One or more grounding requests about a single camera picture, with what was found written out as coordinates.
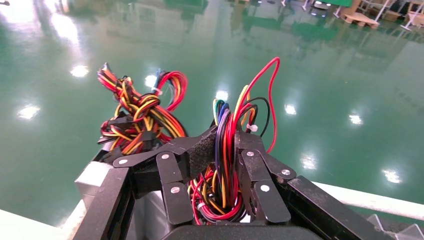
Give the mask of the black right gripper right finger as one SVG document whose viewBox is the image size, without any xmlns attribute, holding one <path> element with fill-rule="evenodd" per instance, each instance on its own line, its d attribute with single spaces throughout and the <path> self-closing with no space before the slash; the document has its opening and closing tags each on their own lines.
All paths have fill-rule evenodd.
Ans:
<svg viewBox="0 0 424 240">
<path fill-rule="evenodd" d="M 321 240 L 390 240 L 392 237 L 345 204 L 268 154 L 258 135 L 237 131 L 238 179 L 256 220 L 295 224 Z"/>
</svg>

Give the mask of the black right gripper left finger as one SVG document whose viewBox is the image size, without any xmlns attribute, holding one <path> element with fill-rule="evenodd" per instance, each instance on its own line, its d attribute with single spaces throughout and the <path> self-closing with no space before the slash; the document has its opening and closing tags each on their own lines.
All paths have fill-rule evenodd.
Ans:
<svg viewBox="0 0 424 240">
<path fill-rule="evenodd" d="M 123 240 L 135 203 L 160 191 L 165 223 L 170 230 L 194 220 L 188 182 L 213 161 L 217 128 L 196 137 L 178 137 L 161 147 L 100 162 L 101 150 L 75 180 L 84 214 L 73 233 L 75 240 Z"/>
</svg>

